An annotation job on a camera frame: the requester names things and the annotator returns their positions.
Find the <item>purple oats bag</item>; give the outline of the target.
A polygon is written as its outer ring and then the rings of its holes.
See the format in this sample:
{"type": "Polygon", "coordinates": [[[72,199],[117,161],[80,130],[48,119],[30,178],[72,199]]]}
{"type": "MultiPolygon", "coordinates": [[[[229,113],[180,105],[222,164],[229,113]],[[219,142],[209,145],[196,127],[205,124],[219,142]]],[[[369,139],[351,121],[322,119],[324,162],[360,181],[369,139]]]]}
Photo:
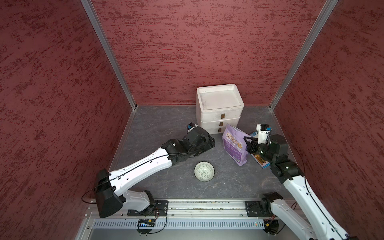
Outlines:
{"type": "Polygon", "coordinates": [[[231,125],[227,125],[222,136],[224,150],[240,167],[247,162],[248,155],[244,137],[249,137],[249,135],[231,125]]]}

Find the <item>white patterned breakfast bowl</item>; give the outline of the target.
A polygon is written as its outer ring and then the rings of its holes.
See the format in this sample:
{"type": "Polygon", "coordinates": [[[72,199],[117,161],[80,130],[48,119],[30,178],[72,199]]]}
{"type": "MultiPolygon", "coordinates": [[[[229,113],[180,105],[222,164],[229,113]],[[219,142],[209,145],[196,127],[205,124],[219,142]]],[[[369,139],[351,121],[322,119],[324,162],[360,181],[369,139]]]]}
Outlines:
{"type": "Polygon", "coordinates": [[[195,177],[201,182],[208,182],[215,176],[215,169],[209,162],[200,162],[194,169],[195,177]]]}

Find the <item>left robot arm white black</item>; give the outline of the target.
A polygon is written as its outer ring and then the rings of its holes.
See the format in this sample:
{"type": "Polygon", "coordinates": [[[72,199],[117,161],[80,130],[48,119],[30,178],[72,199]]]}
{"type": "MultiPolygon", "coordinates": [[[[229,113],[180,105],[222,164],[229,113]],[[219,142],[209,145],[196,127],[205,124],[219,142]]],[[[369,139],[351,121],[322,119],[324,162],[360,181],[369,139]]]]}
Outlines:
{"type": "Polygon", "coordinates": [[[203,128],[191,123],[182,139],[171,139],[147,157],[119,170],[97,173],[93,189],[100,218],[125,209],[148,216],[156,208],[150,191],[135,192],[131,187],[173,165],[197,157],[215,147],[215,139],[203,128]]]}

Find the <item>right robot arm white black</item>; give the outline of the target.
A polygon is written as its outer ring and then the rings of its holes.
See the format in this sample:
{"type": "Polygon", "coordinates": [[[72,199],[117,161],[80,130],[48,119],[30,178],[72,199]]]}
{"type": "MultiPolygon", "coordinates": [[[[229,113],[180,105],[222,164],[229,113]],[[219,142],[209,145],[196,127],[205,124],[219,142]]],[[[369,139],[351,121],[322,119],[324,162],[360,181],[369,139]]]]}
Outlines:
{"type": "Polygon", "coordinates": [[[265,142],[244,137],[247,151],[270,163],[270,169],[279,182],[290,192],[303,211],[298,215],[277,193],[265,194],[260,202],[264,214],[271,214],[300,240],[353,240],[345,229],[327,211],[306,179],[305,173],[289,158],[289,145],[284,136],[270,134],[265,142]]]}

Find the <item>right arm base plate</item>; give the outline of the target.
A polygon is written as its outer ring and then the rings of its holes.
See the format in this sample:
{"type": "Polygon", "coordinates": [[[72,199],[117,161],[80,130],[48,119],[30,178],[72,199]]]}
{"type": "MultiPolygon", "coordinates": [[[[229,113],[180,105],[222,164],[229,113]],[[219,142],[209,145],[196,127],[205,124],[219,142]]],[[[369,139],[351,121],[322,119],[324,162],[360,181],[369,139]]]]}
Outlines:
{"type": "Polygon", "coordinates": [[[245,208],[248,217],[271,217],[271,213],[268,213],[262,207],[260,201],[245,201],[245,208]]]}

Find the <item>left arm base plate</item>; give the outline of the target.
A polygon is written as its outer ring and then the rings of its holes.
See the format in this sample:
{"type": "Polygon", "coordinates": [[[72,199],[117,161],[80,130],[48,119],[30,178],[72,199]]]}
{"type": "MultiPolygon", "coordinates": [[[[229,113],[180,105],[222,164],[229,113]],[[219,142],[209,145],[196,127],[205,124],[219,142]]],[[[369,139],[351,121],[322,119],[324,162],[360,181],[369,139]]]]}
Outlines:
{"type": "Polygon", "coordinates": [[[128,210],[127,216],[129,217],[166,217],[168,212],[169,201],[165,200],[155,200],[154,203],[150,205],[141,212],[136,210],[128,210]]]}

